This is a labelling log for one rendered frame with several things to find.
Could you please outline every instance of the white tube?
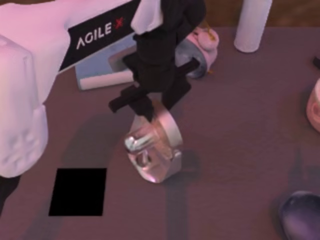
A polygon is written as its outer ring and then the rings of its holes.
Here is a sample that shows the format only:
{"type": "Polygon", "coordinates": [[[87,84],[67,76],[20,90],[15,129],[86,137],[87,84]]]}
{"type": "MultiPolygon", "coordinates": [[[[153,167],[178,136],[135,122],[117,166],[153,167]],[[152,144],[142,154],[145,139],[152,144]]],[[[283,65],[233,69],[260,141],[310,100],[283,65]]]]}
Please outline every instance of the white tube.
{"type": "Polygon", "coordinates": [[[273,0],[243,0],[234,46],[253,53],[260,47],[273,0]]]}
{"type": "Polygon", "coordinates": [[[133,81],[133,73],[130,70],[127,70],[101,76],[82,78],[79,80],[79,88],[81,90],[90,90],[118,84],[131,83],[133,81]]]}

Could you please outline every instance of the brown table surface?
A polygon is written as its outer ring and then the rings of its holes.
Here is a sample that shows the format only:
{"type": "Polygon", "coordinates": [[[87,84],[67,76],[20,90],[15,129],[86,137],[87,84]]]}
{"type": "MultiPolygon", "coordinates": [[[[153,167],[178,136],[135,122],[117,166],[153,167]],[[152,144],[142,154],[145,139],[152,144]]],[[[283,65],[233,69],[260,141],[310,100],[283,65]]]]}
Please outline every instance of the brown table surface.
{"type": "Polygon", "coordinates": [[[213,74],[192,80],[172,111],[185,141],[183,170],[143,180],[122,137],[133,113],[108,102],[124,85],[81,92],[73,70],[46,102],[49,143],[22,175],[0,219],[1,240],[279,240],[277,206],[296,190],[320,193],[320,134],[305,115],[320,76],[319,28],[267,28],[243,54],[235,28],[216,28],[213,74]],[[102,217],[49,217],[57,168],[108,168],[102,217]]]}

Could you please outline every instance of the shiny metallic object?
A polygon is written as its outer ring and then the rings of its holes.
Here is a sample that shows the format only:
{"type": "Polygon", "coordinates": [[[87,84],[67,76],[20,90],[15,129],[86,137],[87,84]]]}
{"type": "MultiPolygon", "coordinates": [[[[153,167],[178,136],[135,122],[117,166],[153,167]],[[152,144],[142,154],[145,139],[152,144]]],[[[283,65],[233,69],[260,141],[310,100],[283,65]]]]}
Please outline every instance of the shiny metallic object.
{"type": "Polygon", "coordinates": [[[158,184],[181,170],[183,139],[169,111],[158,101],[152,104],[152,122],[136,115],[124,145],[141,177],[158,184]]]}

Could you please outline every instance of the black square pad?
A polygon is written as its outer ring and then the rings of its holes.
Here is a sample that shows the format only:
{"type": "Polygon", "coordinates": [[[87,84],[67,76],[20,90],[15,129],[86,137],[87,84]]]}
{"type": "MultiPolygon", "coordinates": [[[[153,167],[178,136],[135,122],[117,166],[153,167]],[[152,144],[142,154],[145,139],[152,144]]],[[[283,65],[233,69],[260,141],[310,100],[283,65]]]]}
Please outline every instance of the black square pad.
{"type": "Polygon", "coordinates": [[[106,168],[59,168],[49,216],[102,216],[106,168]]]}

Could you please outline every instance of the red x logo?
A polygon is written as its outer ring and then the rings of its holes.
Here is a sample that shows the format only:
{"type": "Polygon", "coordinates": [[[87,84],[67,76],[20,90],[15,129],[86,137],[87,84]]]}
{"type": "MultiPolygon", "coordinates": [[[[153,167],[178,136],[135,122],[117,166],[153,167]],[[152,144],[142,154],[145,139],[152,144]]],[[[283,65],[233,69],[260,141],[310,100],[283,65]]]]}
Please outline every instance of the red x logo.
{"type": "Polygon", "coordinates": [[[124,25],[124,17],[122,16],[122,17],[120,17],[120,18],[118,18],[118,19],[116,19],[115,20],[115,24],[114,24],[114,28],[115,29],[119,29],[119,28],[121,28],[123,25],[124,25]]]}

